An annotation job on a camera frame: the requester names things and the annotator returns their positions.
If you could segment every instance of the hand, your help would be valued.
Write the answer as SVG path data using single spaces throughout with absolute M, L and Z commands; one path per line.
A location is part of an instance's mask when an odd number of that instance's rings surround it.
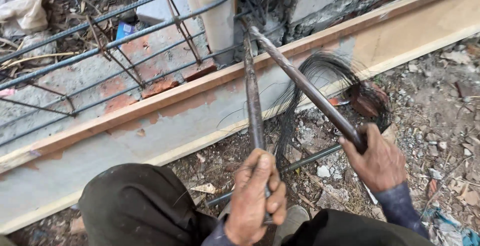
M 367 136 L 368 148 L 363 155 L 347 139 L 339 139 L 352 168 L 374 193 L 391 189 L 407 179 L 405 156 L 399 148 L 385 140 L 377 125 L 368 123 L 359 132 Z
M 272 195 L 265 198 L 267 185 Z M 239 246 L 258 242 L 267 231 L 263 225 L 265 212 L 272 214 L 273 223 L 280 225 L 287 215 L 287 188 L 280 181 L 275 158 L 256 148 L 237 170 L 231 212 L 225 222 L 225 234 Z

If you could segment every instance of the wooden formwork board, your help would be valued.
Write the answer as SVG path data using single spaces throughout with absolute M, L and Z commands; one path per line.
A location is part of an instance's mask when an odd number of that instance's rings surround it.
M 478 1 L 402 0 L 279 49 L 295 66 L 320 48 L 335 50 L 364 65 L 357 69 L 364 79 L 480 32 Z M 267 54 L 254 61 L 269 117 L 288 77 Z M 331 79 L 322 92 L 339 89 Z M 241 130 L 244 102 L 239 63 L 0 157 L 7 171 L 0 177 L 0 233 L 76 203 L 83 186 L 111 166 L 166 164 Z

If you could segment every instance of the white plastic bag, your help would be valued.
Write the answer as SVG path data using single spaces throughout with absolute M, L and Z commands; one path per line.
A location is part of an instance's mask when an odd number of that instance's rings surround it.
M 30 34 L 47 28 L 47 15 L 42 0 L 0 0 L 0 23 L 17 22 L 23 32 Z

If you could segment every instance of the blue sleeve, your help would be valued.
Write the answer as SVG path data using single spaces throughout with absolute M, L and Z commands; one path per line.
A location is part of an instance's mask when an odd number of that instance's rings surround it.
M 224 224 L 225 220 L 220 220 L 213 232 L 201 243 L 201 246 L 236 246 L 230 241 L 227 235 L 225 235 L 225 231 L 223 230 Z
M 381 204 L 387 222 L 409 228 L 428 239 L 428 232 L 413 208 L 409 185 L 406 181 L 374 195 Z

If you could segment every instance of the dark trousers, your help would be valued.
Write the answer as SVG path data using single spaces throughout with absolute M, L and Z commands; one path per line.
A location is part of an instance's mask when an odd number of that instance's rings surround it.
M 91 246 L 200 245 L 217 219 L 196 210 L 166 167 L 123 164 L 85 187 L 80 211 Z M 401 226 L 324 209 L 284 245 L 432 245 Z

